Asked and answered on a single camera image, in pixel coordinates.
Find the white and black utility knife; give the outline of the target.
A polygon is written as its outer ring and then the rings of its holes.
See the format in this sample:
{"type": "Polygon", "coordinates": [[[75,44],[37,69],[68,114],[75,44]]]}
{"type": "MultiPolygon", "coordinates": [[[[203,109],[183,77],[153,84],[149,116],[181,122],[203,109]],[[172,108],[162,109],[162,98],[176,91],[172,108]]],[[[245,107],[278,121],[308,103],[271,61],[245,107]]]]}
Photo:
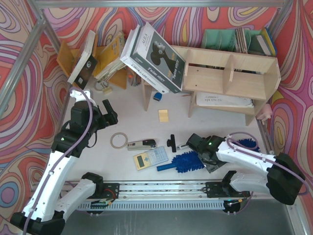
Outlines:
{"type": "Polygon", "coordinates": [[[176,153],[178,150],[183,150],[185,148],[188,148],[188,145],[183,143],[180,145],[176,145],[175,135],[171,134],[170,138],[166,142],[167,147],[170,147],[173,153],[176,153]]]}

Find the blue microfiber duster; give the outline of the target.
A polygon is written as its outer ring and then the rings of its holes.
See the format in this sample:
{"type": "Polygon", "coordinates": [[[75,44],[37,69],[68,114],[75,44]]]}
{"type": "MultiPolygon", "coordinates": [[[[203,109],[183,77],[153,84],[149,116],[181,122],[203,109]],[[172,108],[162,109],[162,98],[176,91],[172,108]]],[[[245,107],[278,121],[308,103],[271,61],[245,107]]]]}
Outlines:
{"type": "MultiPolygon", "coordinates": [[[[260,152],[258,142],[252,138],[237,140],[237,142],[245,148],[260,152]]],[[[188,171],[203,169],[204,164],[200,161],[198,154],[195,151],[190,151],[181,155],[176,155],[169,164],[156,167],[157,171],[164,171],[172,168],[175,168],[178,173],[186,173],[188,171]]]]}

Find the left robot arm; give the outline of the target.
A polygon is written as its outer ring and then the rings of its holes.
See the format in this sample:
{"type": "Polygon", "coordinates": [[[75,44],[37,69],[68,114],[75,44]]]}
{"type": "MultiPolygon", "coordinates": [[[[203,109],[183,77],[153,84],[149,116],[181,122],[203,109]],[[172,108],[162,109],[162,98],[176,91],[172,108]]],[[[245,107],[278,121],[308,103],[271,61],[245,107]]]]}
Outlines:
{"type": "Polygon", "coordinates": [[[59,235],[69,216],[89,197],[104,196],[103,177],[87,172],[79,183],[65,196],[60,193],[67,174],[79,160],[82,151],[89,147],[89,140],[97,131],[118,123],[117,113],[110,102],[103,100],[107,111],[102,114],[99,107],[88,99],[75,102],[71,108],[71,119],[54,137],[49,160],[33,196],[22,212],[13,213],[10,222],[31,235],[59,235]]]}

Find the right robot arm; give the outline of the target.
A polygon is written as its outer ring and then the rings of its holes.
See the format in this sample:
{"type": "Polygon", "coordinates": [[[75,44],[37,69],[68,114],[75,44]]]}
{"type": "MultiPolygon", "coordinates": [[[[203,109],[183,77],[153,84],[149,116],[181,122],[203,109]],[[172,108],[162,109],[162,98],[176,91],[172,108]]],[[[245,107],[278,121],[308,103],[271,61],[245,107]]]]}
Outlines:
{"type": "Polygon", "coordinates": [[[219,197],[235,197],[243,192],[261,192],[271,195],[278,202],[293,205],[306,186],[305,176],[293,159],[285,154],[263,154],[247,148],[227,137],[202,138],[193,134],[187,146],[198,154],[208,172],[230,163],[251,170],[251,174],[230,170],[211,193],[219,197]]]}

